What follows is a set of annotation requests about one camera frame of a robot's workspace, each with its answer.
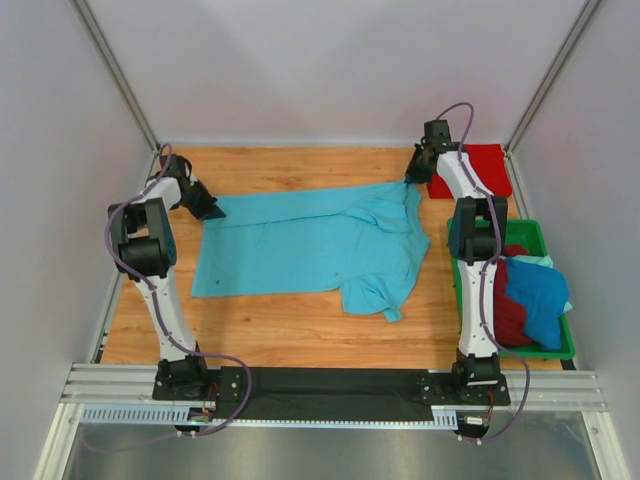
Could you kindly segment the light blue t-shirt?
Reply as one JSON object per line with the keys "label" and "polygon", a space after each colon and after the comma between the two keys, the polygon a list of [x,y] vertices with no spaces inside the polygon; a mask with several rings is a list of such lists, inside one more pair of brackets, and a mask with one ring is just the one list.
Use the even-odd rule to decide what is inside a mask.
{"label": "light blue t-shirt", "polygon": [[191,294],[337,290],[345,313],[397,322],[430,247],[421,200],[404,181],[223,196],[224,218],[203,224]]}

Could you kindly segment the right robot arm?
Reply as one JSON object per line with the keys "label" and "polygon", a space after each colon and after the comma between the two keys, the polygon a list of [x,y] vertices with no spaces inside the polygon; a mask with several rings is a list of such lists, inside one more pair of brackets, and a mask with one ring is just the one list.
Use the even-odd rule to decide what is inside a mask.
{"label": "right robot arm", "polygon": [[494,333],[494,280],[504,247],[507,201],[484,185],[469,156],[444,143],[434,150],[417,144],[405,181],[429,184],[439,175],[456,200],[448,248],[461,281],[462,321],[448,389],[470,404],[491,398],[500,387],[499,344]]}

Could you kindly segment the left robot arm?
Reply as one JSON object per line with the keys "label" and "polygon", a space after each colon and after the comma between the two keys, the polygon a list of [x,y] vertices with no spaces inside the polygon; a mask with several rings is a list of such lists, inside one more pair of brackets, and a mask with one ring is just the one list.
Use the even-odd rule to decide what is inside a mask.
{"label": "left robot arm", "polygon": [[200,222],[226,214],[187,158],[168,153],[159,163],[160,171],[147,179],[141,192],[108,207],[105,243],[116,268],[141,293],[158,336],[160,360],[152,398],[199,401],[210,395],[213,381],[181,306],[175,281],[177,246],[168,213],[184,208]]}

